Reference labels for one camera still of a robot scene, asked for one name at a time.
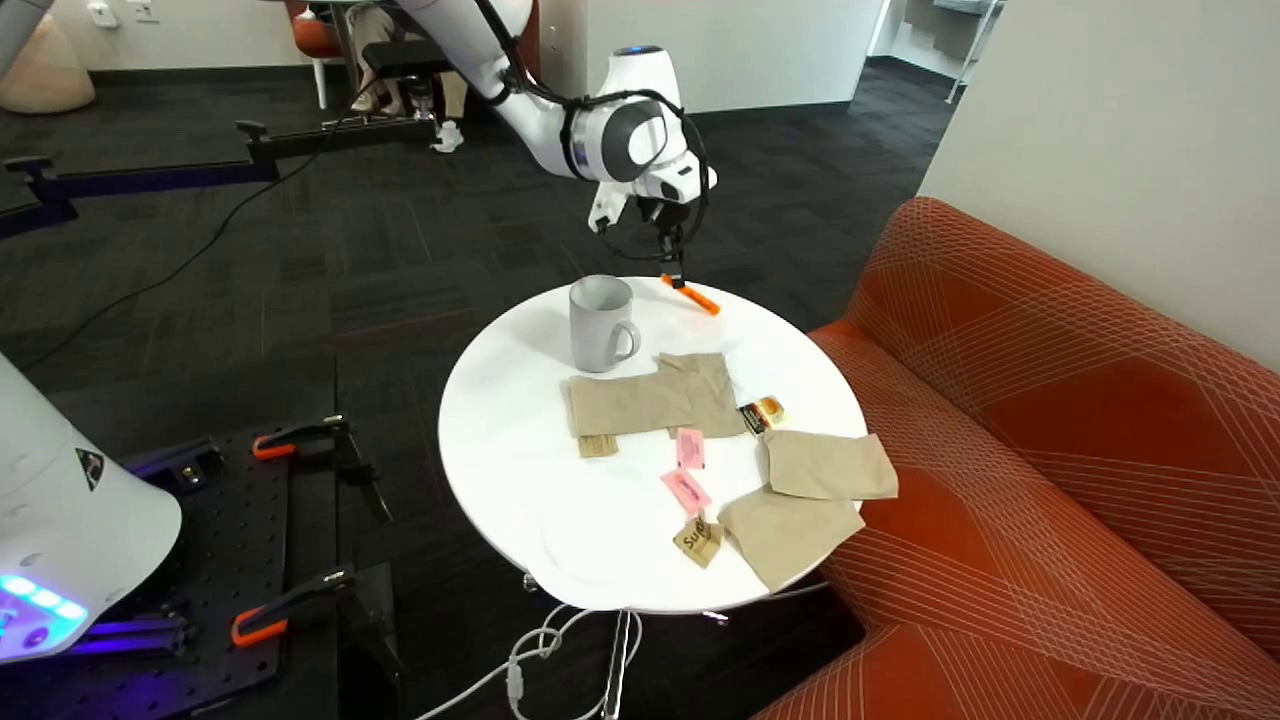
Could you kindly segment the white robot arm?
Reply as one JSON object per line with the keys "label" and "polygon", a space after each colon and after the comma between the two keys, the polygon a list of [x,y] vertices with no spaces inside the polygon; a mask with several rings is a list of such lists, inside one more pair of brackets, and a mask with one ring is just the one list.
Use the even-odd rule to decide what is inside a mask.
{"label": "white robot arm", "polygon": [[595,96],[564,96],[516,52],[531,0],[390,5],[437,39],[548,177],[595,187],[592,230],[612,229],[626,204],[640,204],[660,229],[664,268],[683,278],[683,239],[704,219],[715,168],[704,160],[676,62],[660,44],[617,46]]}

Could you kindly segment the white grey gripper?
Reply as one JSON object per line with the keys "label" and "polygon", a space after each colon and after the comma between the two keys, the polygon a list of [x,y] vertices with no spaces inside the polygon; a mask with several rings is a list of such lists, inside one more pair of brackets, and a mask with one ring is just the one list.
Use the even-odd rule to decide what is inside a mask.
{"label": "white grey gripper", "polygon": [[612,229],[631,201],[646,201],[666,284],[686,278],[686,244],[704,223],[715,168],[694,122],[653,87],[621,87],[581,108],[581,173],[595,185],[588,229]]}

